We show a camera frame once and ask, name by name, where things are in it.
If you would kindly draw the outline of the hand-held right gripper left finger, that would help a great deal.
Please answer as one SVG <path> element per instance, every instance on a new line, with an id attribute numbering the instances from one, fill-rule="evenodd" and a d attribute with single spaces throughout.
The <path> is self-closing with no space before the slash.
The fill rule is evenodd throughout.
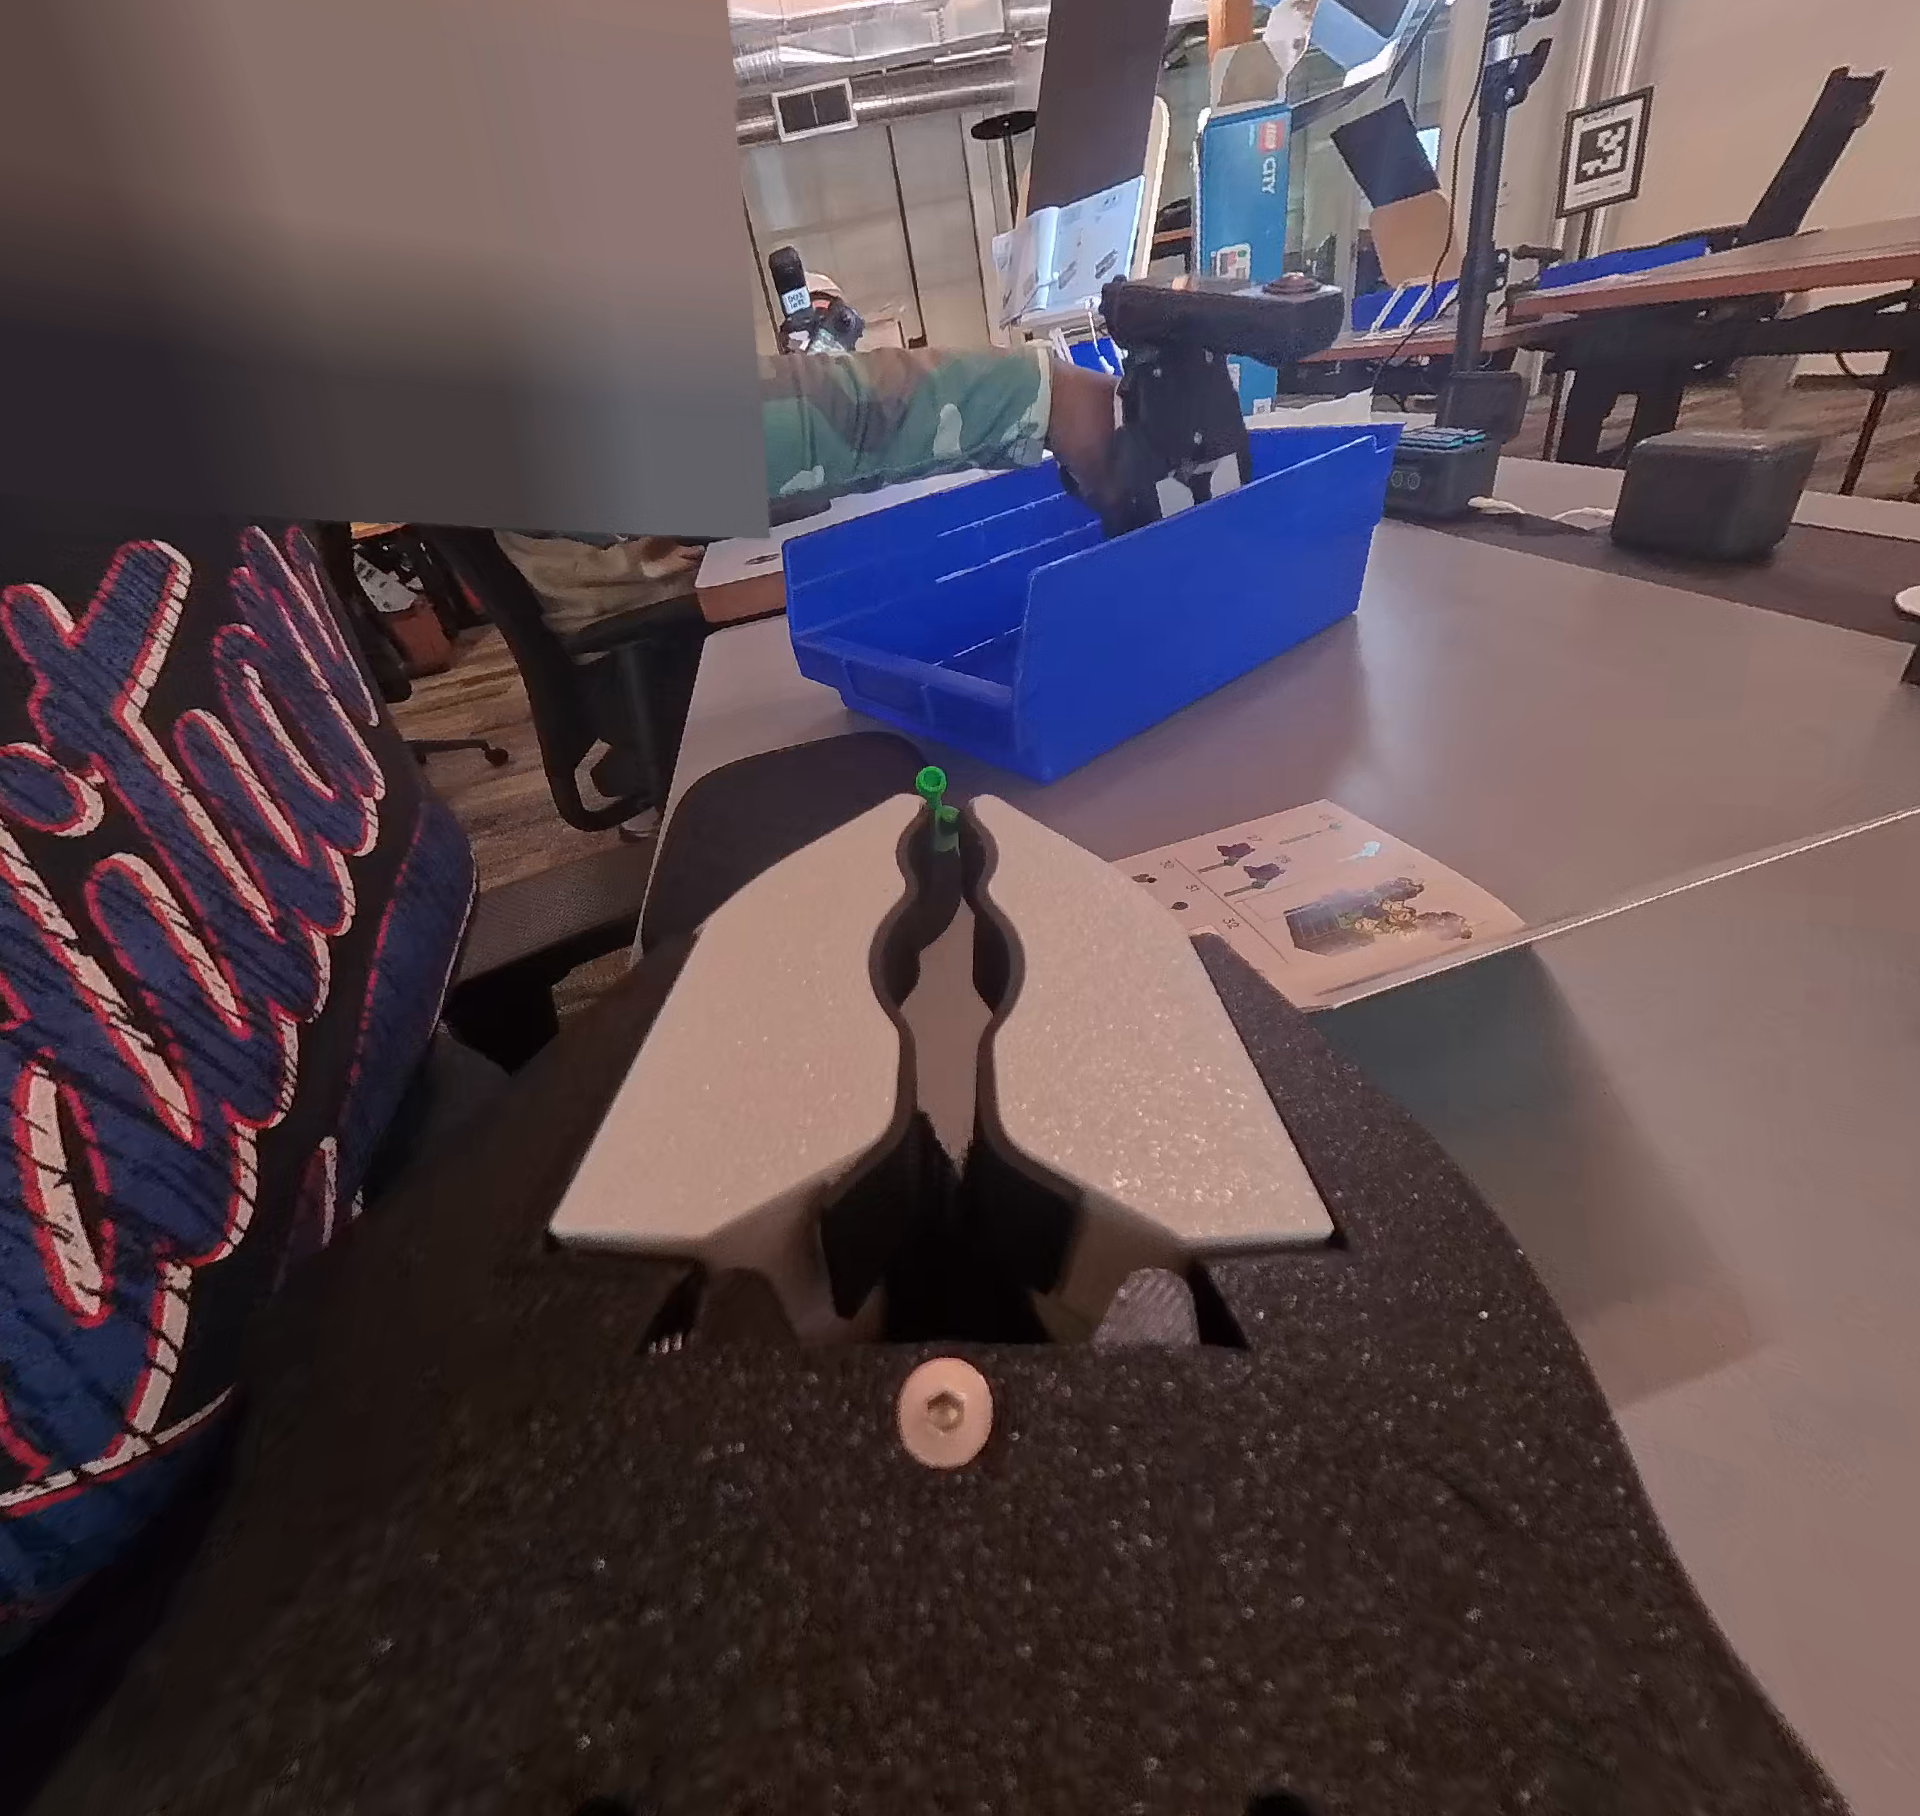
<path id="1" fill-rule="evenodd" d="M 569 1253 L 746 1273 L 796 1332 L 877 1332 L 924 1199 L 926 804 L 890 796 L 693 936 L 547 1219 Z"/>

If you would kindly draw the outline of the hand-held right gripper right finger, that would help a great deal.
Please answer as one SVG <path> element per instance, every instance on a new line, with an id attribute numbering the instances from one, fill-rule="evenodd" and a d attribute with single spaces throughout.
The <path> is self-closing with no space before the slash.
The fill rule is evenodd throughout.
<path id="1" fill-rule="evenodd" d="M 1049 1340 L 1136 1273 L 1322 1253 L 1336 1227 L 1187 936 L 998 796 L 962 809 L 976 1049 L 962 1214 Z"/>

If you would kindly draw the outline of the large blue plastic bin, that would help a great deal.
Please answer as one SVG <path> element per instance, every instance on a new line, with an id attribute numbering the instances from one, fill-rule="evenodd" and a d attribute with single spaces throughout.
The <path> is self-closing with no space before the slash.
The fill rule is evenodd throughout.
<path id="1" fill-rule="evenodd" d="M 1055 780 L 1356 611 L 1399 423 L 1253 432 L 1238 491 L 1111 538 L 1044 464 L 790 536 L 798 672 Z"/>

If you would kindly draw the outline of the person's left forearm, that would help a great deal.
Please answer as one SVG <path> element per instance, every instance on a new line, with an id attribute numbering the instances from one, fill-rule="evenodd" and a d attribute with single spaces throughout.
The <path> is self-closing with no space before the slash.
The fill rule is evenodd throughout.
<path id="1" fill-rule="evenodd" d="M 1036 466 L 1068 371 L 1035 343 L 757 360 L 769 524 L 935 477 Z"/>

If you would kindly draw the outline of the lego instruction booklet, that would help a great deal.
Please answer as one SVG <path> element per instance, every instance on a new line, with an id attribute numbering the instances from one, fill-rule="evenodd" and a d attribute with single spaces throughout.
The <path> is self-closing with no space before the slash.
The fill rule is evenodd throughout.
<path id="1" fill-rule="evenodd" d="M 1520 917 L 1459 871 L 1328 800 L 1149 848 L 1117 859 L 1117 871 L 1189 939 L 1224 939 L 1296 1010 L 1339 1013 L 1915 820 L 1910 804 L 1560 917 Z"/>

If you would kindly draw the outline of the person's left hand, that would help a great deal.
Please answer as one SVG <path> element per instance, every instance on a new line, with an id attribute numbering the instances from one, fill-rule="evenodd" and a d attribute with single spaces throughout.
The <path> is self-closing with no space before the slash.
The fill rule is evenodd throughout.
<path id="1" fill-rule="evenodd" d="M 1117 466 L 1117 378 L 1058 358 L 1049 358 L 1045 371 L 1044 445 L 1072 491 L 1107 513 L 1123 496 Z"/>

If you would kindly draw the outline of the tall blue box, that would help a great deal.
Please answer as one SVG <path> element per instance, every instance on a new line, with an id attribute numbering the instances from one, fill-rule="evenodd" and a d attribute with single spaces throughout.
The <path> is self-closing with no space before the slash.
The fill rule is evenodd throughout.
<path id="1" fill-rule="evenodd" d="M 1192 148 L 1192 267 L 1232 303 L 1295 296 L 1284 274 L 1293 110 L 1284 101 L 1210 107 Z"/>

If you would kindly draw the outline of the black rounded pad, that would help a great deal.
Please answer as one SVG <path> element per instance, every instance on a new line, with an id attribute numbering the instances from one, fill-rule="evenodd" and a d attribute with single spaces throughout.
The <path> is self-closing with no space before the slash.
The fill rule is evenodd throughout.
<path id="1" fill-rule="evenodd" d="M 691 934 L 787 855 L 893 796 L 917 798 L 922 754 L 904 736 L 856 730 L 729 761 L 668 807 L 640 907 L 635 959 Z"/>

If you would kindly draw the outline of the small black device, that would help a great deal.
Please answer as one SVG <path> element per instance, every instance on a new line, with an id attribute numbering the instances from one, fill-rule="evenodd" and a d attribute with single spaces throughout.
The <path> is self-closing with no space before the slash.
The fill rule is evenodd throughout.
<path id="1" fill-rule="evenodd" d="M 1407 524 L 1452 524 L 1492 501 L 1501 445 L 1482 432 L 1404 429 L 1390 463 L 1384 513 Z"/>

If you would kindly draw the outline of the black light stand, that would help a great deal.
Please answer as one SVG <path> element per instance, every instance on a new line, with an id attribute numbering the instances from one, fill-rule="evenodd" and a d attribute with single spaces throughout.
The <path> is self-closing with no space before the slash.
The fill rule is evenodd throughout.
<path id="1" fill-rule="evenodd" d="M 1553 16 L 1560 3 L 1489 0 L 1473 101 L 1476 144 L 1453 303 L 1453 348 L 1439 389 L 1436 424 L 1445 432 L 1473 432 L 1494 449 L 1517 436 L 1526 410 L 1524 378 L 1511 366 L 1492 369 L 1489 361 L 1489 307 L 1504 262 L 1494 220 L 1507 115 L 1529 99 L 1551 52 L 1548 33 L 1529 42 L 1526 29 Z"/>

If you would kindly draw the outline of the black seat chair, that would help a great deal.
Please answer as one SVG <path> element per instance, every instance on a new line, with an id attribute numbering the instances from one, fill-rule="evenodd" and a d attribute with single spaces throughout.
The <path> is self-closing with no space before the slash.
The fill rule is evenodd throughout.
<path id="1" fill-rule="evenodd" d="M 564 633 L 498 536 L 422 528 L 421 538 L 474 595 L 517 661 L 559 816 L 597 832 L 662 813 L 709 633 L 693 592 Z"/>

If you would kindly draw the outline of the wooden side desk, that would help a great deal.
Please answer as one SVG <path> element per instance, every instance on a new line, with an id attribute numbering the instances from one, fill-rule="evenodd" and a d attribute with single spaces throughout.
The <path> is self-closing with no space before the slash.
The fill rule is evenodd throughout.
<path id="1" fill-rule="evenodd" d="M 1837 491 L 1859 489 L 1886 400 L 1915 384 L 1917 217 L 1812 228 L 1619 274 L 1507 296 L 1484 343 L 1541 354 L 1556 378 L 1541 453 L 1591 464 L 1608 415 L 1633 400 L 1619 449 L 1672 429 L 1687 389 L 1752 360 L 1882 355 Z"/>

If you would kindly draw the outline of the dark grey cube device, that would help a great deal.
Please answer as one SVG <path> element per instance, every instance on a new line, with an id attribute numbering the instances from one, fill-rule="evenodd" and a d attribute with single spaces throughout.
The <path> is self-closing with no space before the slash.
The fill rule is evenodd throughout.
<path id="1" fill-rule="evenodd" d="M 1624 457 L 1610 542 L 1697 564 L 1758 564 L 1788 536 L 1820 442 L 1789 432 L 1669 432 Z"/>

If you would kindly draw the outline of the black office chair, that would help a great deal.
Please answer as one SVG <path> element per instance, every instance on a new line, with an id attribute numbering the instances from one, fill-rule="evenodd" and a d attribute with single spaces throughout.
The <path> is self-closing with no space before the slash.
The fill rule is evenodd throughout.
<path id="1" fill-rule="evenodd" d="M 1882 82 L 1884 71 L 1834 69 L 1826 76 L 1781 165 L 1749 217 L 1732 232 L 1734 247 L 1770 244 L 1801 232 L 1812 198 L 1835 171 L 1853 135 L 1871 118 Z"/>

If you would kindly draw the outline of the square wall tag sign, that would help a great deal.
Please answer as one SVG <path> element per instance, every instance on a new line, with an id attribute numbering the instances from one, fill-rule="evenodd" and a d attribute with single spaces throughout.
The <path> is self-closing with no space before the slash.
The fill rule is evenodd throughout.
<path id="1" fill-rule="evenodd" d="M 1651 88 L 1567 114 L 1553 216 L 1572 220 L 1640 196 Z"/>

